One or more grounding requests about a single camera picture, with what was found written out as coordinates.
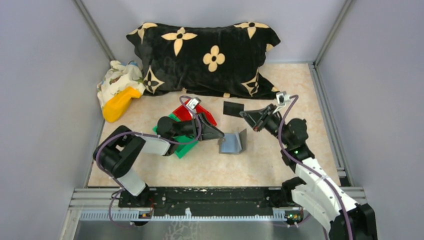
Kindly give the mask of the black VIP credit card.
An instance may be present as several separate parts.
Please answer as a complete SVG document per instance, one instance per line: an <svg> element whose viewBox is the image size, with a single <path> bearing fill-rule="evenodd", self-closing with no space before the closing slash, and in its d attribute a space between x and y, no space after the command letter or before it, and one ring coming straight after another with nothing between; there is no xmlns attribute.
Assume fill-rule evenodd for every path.
<svg viewBox="0 0 424 240"><path fill-rule="evenodd" d="M227 116L241 118L240 112L243 112L245 105L242 103L224 101L223 102L223 114Z"/></svg>

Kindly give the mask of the red plastic bin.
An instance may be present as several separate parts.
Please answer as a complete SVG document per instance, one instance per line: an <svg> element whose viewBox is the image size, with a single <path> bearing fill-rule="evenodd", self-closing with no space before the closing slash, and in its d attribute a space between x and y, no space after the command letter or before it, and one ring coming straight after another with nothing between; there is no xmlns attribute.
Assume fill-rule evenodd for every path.
<svg viewBox="0 0 424 240"><path fill-rule="evenodd" d="M201 114L203 113L206 117L206 119L213 125L213 126L217 126L217 122L215 121L213 115L207 110L205 109L201 104L197 105L195 107L196 113ZM178 108L176 108L170 115L170 118L176 120L177 122L181 122L181 121L188 121L192 119L191 114L189 113L189 111L183 106L180 105Z"/></svg>

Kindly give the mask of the green plastic bin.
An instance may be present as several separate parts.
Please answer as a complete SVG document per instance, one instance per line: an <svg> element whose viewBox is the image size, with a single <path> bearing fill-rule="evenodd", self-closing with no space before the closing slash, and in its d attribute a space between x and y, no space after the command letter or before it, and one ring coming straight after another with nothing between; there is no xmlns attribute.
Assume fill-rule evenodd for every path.
<svg viewBox="0 0 424 240"><path fill-rule="evenodd" d="M187 135L177 136L171 139L164 138L160 135L158 136L160 139L170 143L170 147L165 153L165 156L176 155L179 159L183 158L199 142L195 137Z"/></svg>

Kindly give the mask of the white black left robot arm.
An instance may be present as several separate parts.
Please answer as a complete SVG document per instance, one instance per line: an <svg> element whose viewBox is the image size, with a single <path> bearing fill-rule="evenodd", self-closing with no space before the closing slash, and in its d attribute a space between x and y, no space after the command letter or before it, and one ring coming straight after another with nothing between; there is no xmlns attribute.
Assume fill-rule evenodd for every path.
<svg viewBox="0 0 424 240"><path fill-rule="evenodd" d="M140 153L158 156L172 155L184 145L177 137L190 138L189 143L222 139L225 134L211 124L203 113L190 120L176 121L169 116L161 117L156 125L156 134L146 134L119 126L93 152L98 168L111 177L123 190L130 193L130 200L138 207L149 203L148 185L133 169Z"/></svg>

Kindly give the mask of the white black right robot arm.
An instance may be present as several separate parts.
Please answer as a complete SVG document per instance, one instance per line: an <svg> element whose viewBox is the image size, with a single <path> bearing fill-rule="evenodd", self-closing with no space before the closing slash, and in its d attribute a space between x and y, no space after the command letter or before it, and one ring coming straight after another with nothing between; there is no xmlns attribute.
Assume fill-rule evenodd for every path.
<svg viewBox="0 0 424 240"><path fill-rule="evenodd" d="M255 132L265 129L279 141L282 159L296 175L281 185L284 204L306 209L322 225L328 240L378 239L373 208L368 203L360 204L341 189L309 149L305 119L285 122L274 104L242 111L240 116Z"/></svg>

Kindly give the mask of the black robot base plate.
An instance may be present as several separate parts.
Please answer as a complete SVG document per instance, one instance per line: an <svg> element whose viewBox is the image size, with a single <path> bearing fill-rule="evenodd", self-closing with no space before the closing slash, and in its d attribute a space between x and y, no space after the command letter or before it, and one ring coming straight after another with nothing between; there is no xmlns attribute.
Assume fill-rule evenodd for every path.
<svg viewBox="0 0 424 240"><path fill-rule="evenodd" d="M120 208L138 208L140 220L277 221L290 227L308 218L281 187L148 187L118 197Z"/></svg>

